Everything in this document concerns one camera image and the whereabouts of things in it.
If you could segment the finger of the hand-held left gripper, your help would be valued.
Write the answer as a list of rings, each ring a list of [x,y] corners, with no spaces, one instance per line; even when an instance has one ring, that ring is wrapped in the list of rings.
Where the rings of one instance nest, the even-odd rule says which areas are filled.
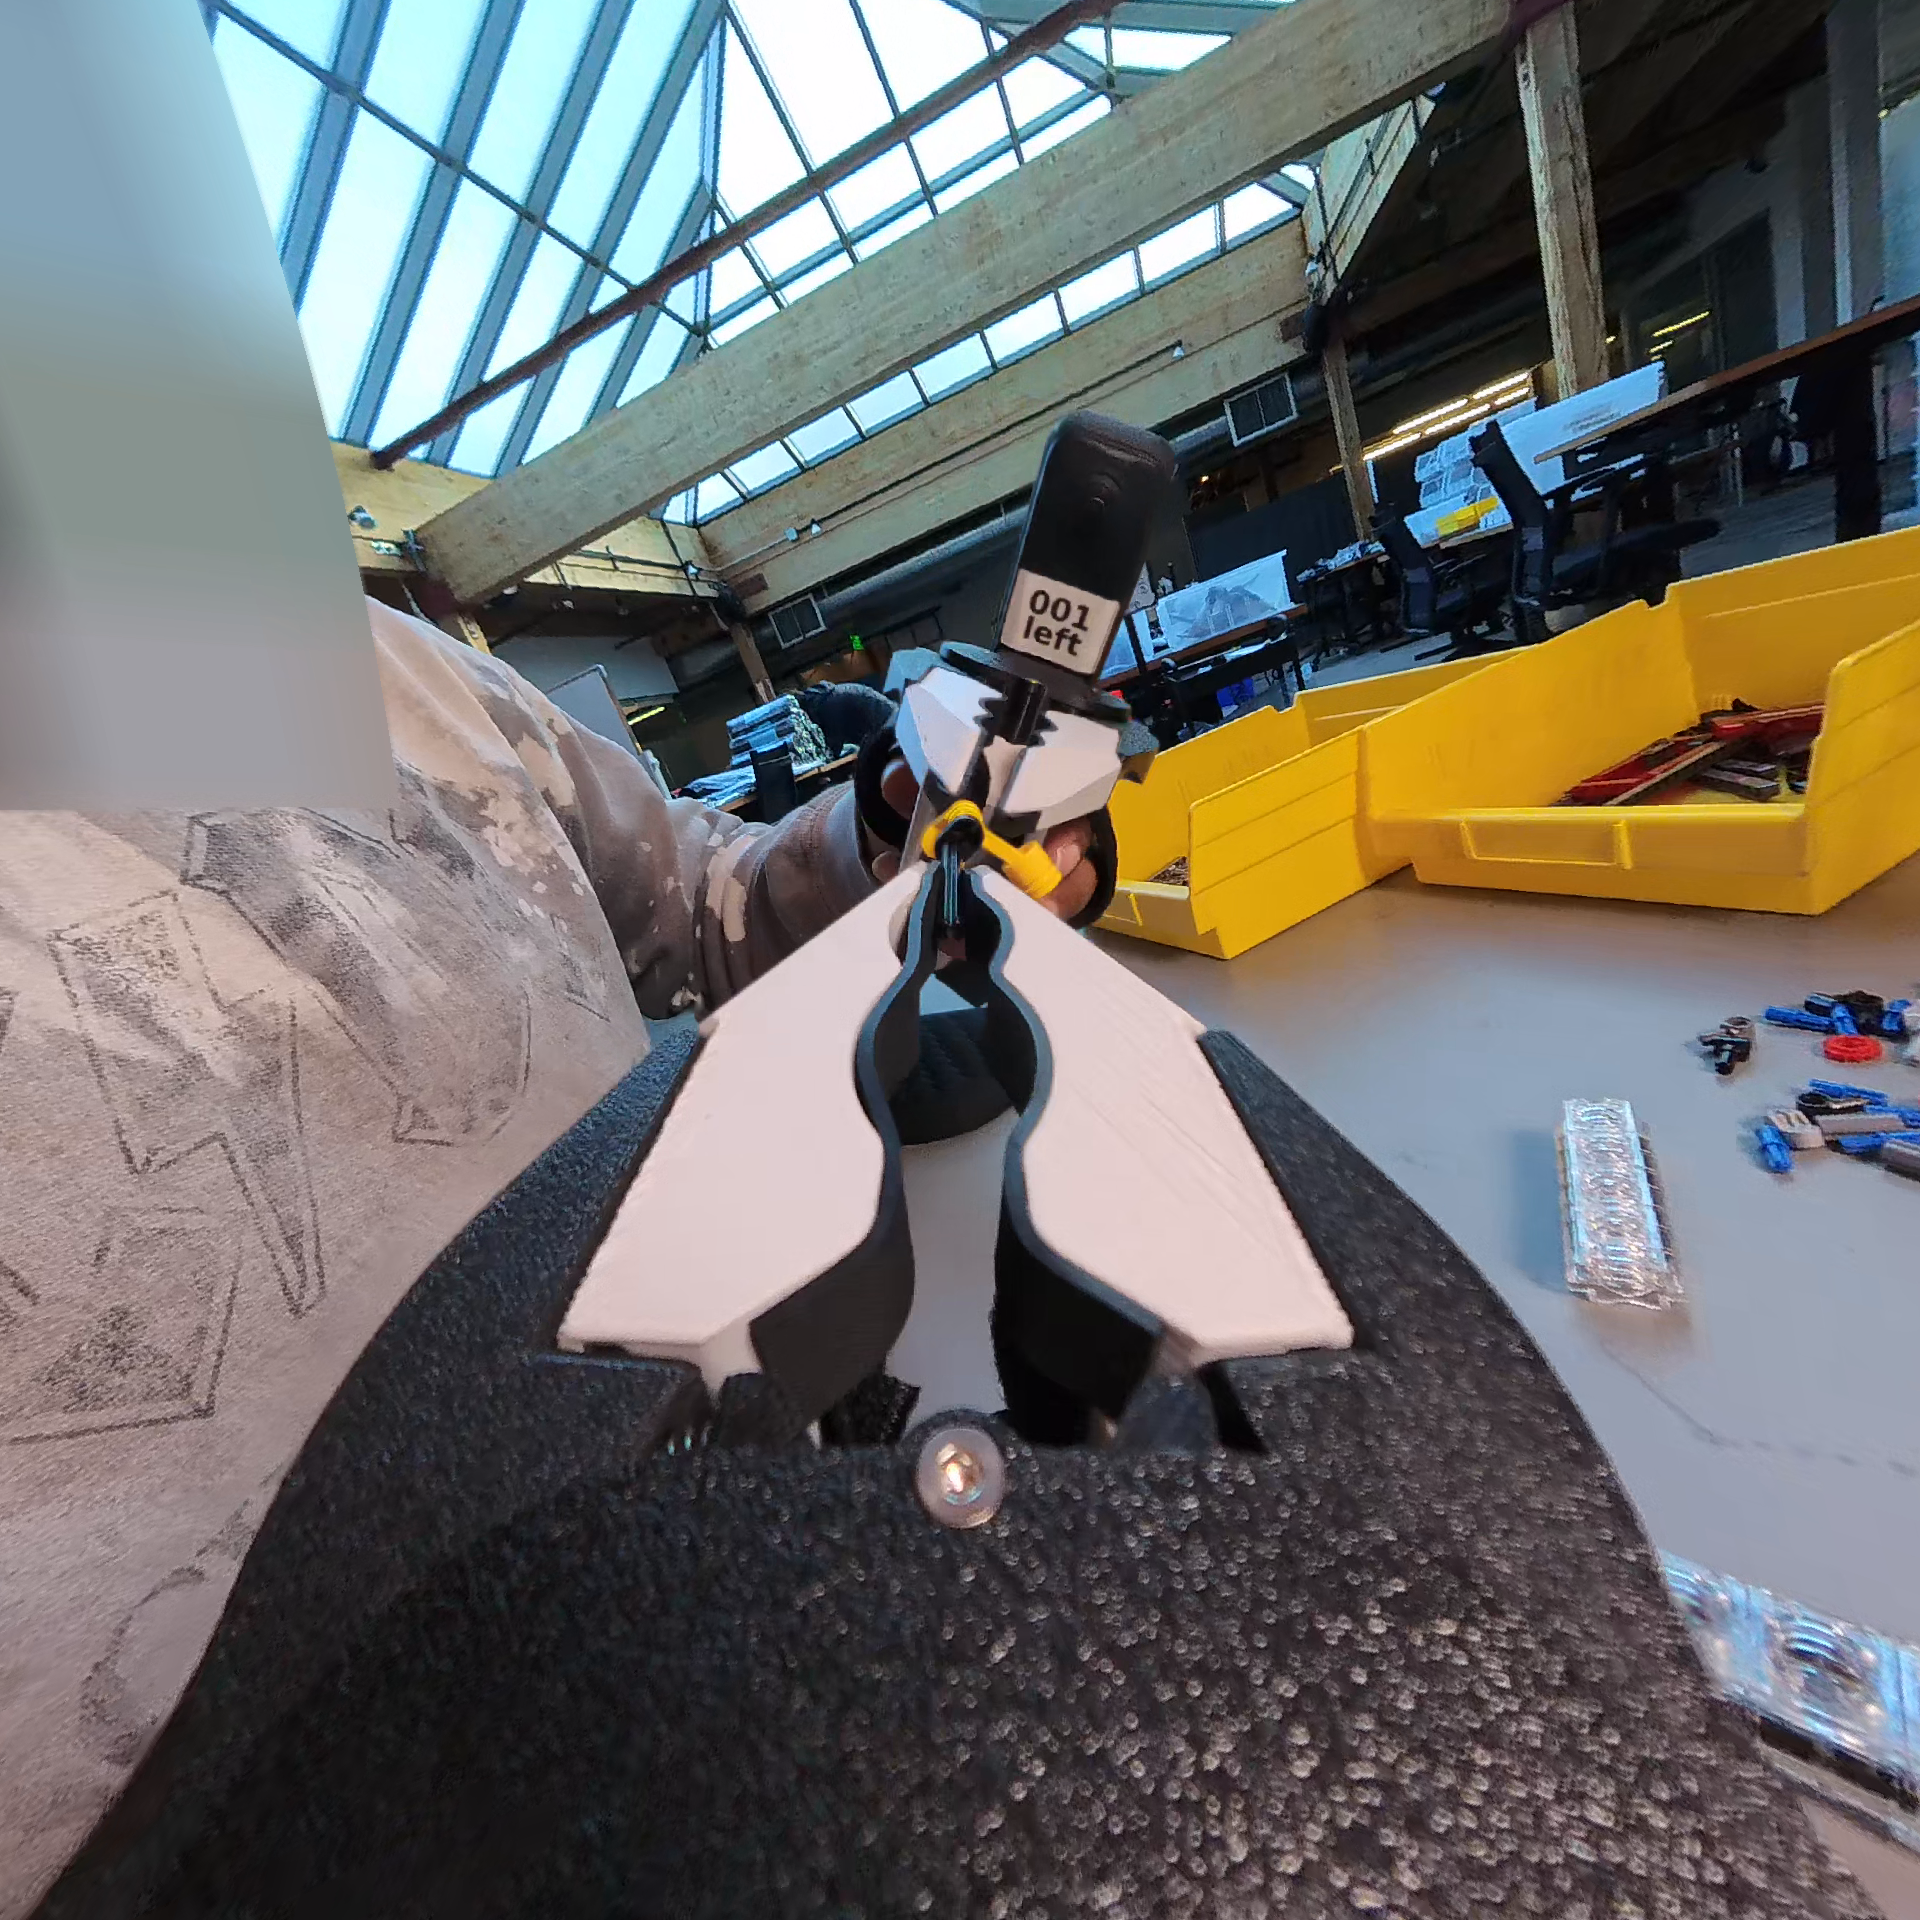
[[[925,864],[925,831],[952,802],[973,802],[981,823],[993,819],[985,712],[996,688],[956,667],[935,667],[902,695],[899,754],[913,777],[913,805],[902,842],[899,873]]]
[[[996,773],[996,836],[1040,842],[1061,823],[1100,813],[1121,780],[1124,731],[1100,718],[1048,718],[1031,741],[1010,747]]]

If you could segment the light wooden post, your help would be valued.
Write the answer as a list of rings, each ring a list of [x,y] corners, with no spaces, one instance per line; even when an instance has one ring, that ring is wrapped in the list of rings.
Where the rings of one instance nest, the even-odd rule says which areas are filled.
[[[1608,380],[1594,159],[1574,2],[1510,2],[1517,103],[1557,395]]]

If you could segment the pile of small building parts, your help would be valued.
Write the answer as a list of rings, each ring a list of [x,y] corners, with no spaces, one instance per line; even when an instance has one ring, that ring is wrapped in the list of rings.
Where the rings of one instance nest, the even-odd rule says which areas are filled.
[[[1763,1039],[1805,1046],[1805,1057],[1828,1075],[1800,1076],[1741,1121],[1741,1151],[1756,1169],[1785,1183],[1800,1164],[1836,1157],[1916,1183],[1916,1085],[1892,1092],[1862,1076],[1865,1068],[1916,1076],[1916,995],[1805,993],[1700,1030],[1692,1052],[1717,1082],[1734,1082],[1756,1065]]]

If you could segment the person's left forearm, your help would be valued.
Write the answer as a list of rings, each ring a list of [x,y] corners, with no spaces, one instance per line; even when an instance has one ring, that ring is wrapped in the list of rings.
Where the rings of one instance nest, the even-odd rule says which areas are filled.
[[[875,890],[848,784],[770,826],[669,799],[633,754],[551,718],[565,829],[645,1020],[706,1014]]]

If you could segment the red and black parts heap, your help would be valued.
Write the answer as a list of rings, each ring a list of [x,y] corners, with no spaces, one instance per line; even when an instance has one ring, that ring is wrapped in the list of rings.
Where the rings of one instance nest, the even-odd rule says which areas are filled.
[[[1805,793],[1813,751],[1824,721],[1822,701],[1756,708],[1734,701],[1698,715],[1636,754],[1576,780],[1557,805],[1644,802],[1781,802]]]

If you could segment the black office chair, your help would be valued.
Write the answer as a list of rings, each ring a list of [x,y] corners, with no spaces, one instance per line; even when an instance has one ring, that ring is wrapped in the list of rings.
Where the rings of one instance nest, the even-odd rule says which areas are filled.
[[[1546,614],[1620,602],[1658,603],[1685,576],[1680,555],[1722,531],[1678,515],[1666,457],[1628,454],[1541,490],[1497,422],[1469,444],[1510,531],[1507,618],[1522,645],[1546,639]]]
[[[1399,581],[1399,630],[1434,639],[1418,661],[1497,652],[1507,634],[1510,534],[1469,540],[1458,552],[1423,547],[1405,515],[1382,510],[1371,531]]]

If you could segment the yellow plastic storage bin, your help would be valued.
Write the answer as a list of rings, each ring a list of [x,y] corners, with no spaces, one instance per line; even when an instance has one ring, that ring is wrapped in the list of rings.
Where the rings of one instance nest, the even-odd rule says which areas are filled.
[[[1231,959],[1397,873],[1362,819],[1362,733],[1497,661],[1311,687],[1157,754],[1115,784],[1098,930]]]
[[[1818,706],[1805,793],[1568,805],[1713,708]],[[1916,851],[1916,529],[1668,589],[1362,733],[1379,850],[1419,880],[1824,915]]]

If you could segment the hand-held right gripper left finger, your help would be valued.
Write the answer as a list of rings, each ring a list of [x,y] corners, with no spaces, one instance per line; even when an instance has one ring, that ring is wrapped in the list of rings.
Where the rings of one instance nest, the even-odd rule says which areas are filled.
[[[854,1046],[902,972],[899,876],[702,1030],[559,1344],[746,1372],[815,1424],[887,1359],[913,1296],[899,1141]]]

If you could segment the clear studded building brick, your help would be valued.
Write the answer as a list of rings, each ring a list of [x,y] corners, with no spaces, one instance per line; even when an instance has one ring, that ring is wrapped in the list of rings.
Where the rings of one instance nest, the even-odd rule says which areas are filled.
[[[1916,1646],[1663,1555],[1711,1689],[1831,1773],[1916,1807]]]
[[[1636,1111],[1613,1098],[1563,1100],[1553,1161],[1568,1293],[1595,1306],[1678,1308],[1685,1282]]]

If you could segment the wooden top table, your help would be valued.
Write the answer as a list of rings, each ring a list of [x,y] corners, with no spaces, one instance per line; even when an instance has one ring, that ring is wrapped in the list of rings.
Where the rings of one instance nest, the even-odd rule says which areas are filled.
[[[1872,540],[1880,531],[1880,454],[1874,355],[1883,343],[1916,336],[1916,296],[1880,302],[1788,348],[1713,372],[1624,422],[1581,431],[1544,452],[1546,460],[1569,460],[1574,472],[1658,454],[1676,440],[1736,423],[1765,388],[1813,375],[1828,388],[1836,423],[1836,540]]]

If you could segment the person's left hand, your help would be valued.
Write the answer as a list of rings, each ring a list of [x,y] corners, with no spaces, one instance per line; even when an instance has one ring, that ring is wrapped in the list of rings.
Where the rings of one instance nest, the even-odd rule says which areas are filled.
[[[891,733],[878,733],[870,747],[878,754],[865,756],[851,780],[854,813],[869,873],[878,880],[891,880],[899,878],[902,842],[916,790]],[[1050,902],[1037,905],[1068,927],[1090,927],[1112,902],[1115,888],[1115,836],[1109,810],[1061,823],[1043,831],[1040,846],[1059,863],[1063,880]]]

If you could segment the grey desk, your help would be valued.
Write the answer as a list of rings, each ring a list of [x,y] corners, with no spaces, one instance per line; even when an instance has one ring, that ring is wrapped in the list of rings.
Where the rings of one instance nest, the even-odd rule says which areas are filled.
[[[1654,1555],[1916,1638],[1916,1191],[1773,1184],[1687,1034],[1903,981],[1913,870],[1824,925],[1386,880],[1235,967],[1105,950],[1325,1124],[1284,1171],[1371,1308],[1237,1376],[1260,1456],[1070,1469],[1068,1579],[960,1615],[913,1917],[1872,1917],[1916,1864],[1810,1807],[1704,1683]],[[1685,1302],[1563,1285],[1569,1098],[1648,1141]]]

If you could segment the yellow assembly with black axle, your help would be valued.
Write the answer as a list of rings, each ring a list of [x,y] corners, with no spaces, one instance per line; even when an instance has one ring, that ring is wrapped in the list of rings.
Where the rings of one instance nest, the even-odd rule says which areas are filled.
[[[1013,842],[985,823],[977,802],[952,799],[919,831],[919,855],[935,888],[935,958],[963,954],[977,907],[977,873],[993,873],[1031,902],[1061,890],[1061,870],[1040,842]]]

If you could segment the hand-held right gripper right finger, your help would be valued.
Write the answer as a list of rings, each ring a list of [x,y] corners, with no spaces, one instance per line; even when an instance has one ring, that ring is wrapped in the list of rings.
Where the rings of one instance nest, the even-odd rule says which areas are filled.
[[[1325,1275],[1210,1034],[1013,880],[973,876],[981,1055],[1014,1111],[990,1334],[1025,1443],[1124,1427],[1150,1380],[1341,1355]]]

